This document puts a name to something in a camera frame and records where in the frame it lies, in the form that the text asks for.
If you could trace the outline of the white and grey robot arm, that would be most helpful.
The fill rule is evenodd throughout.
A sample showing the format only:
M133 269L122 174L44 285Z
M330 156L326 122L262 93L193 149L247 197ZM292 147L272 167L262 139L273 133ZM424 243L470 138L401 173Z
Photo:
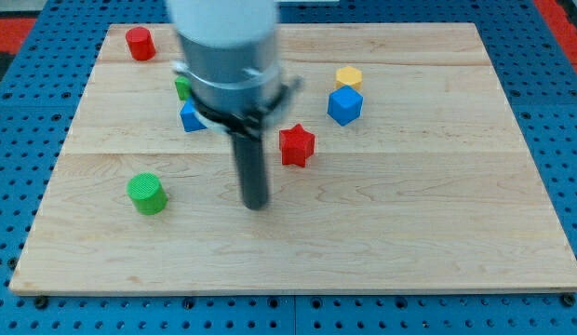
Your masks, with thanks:
M272 0L167 0L199 119L259 138L283 120L302 79L283 76Z

